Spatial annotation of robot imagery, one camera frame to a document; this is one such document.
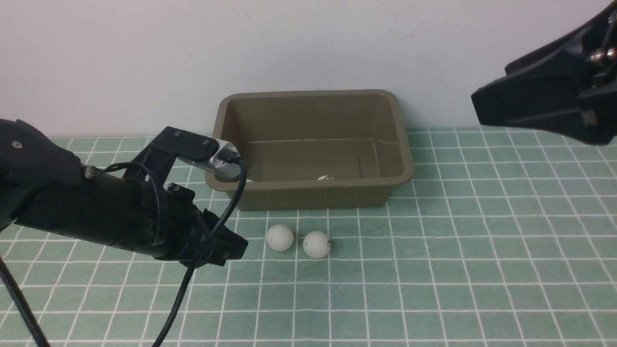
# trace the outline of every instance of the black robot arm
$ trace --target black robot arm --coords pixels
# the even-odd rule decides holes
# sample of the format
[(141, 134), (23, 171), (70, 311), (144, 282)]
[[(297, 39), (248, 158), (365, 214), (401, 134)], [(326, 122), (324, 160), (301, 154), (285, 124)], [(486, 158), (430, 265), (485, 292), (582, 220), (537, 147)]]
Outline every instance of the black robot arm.
[[(193, 205), (195, 193), (169, 184), (174, 162), (237, 180), (221, 215)], [(111, 174), (125, 169), (122, 178)], [(0, 120), (0, 230), (15, 223), (100, 245), (180, 261), (187, 269), (172, 313), (155, 345), (171, 327), (193, 271), (239, 259), (248, 242), (224, 225), (246, 184), (246, 166), (228, 142), (167, 127), (131, 162), (106, 169), (84, 165), (29, 124)], [(16, 287), (10, 274), (5, 284)], [(18, 288), (9, 288), (37, 344), (47, 346)]]

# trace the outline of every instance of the white wall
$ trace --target white wall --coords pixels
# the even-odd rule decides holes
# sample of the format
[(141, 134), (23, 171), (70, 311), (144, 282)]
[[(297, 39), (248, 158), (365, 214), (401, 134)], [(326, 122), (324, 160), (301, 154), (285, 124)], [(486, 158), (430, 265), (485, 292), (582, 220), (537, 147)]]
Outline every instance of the white wall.
[(384, 88), (415, 126), (610, 0), (0, 1), (0, 117), (50, 135), (210, 132), (247, 91)]

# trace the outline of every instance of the green tiled floor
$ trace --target green tiled floor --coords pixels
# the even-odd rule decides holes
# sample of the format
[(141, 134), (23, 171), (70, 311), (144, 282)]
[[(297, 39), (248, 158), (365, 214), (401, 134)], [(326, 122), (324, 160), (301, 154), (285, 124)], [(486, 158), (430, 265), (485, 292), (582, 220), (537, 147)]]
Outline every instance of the green tiled floor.
[[(239, 212), (243, 260), (196, 272), (166, 346), (617, 346), (617, 146), (542, 132), (410, 132), (416, 175), (376, 209)], [(147, 138), (56, 140), (92, 165)], [(197, 169), (170, 181), (220, 213)], [(269, 225), (333, 239), (328, 259), (265, 246)], [(36, 230), (0, 254), (54, 346), (150, 345), (184, 268)], [(0, 345), (33, 346), (4, 289)]]

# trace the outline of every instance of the white ping pong ball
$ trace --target white ping pong ball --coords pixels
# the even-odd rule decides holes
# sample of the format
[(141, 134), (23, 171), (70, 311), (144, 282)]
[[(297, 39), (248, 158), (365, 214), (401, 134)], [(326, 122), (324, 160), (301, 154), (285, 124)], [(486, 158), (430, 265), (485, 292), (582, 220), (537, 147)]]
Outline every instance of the white ping pong ball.
[(313, 259), (321, 259), (330, 253), (332, 247), (330, 238), (323, 232), (314, 231), (308, 233), (302, 245), (304, 252)]
[(286, 251), (294, 243), (294, 232), (287, 225), (272, 225), (266, 232), (266, 242), (277, 252)]

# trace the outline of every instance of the plastic bin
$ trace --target plastic bin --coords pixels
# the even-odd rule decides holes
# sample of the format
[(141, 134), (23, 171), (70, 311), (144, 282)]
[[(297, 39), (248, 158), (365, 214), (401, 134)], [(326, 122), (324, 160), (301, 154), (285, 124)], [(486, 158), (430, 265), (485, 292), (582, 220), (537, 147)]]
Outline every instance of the plastic bin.
[[(384, 90), (235, 94), (213, 136), (236, 145), (254, 181), (242, 211), (380, 206), (413, 175), (399, 104)], [(228, 196), (237, 186), (205, 180)]]

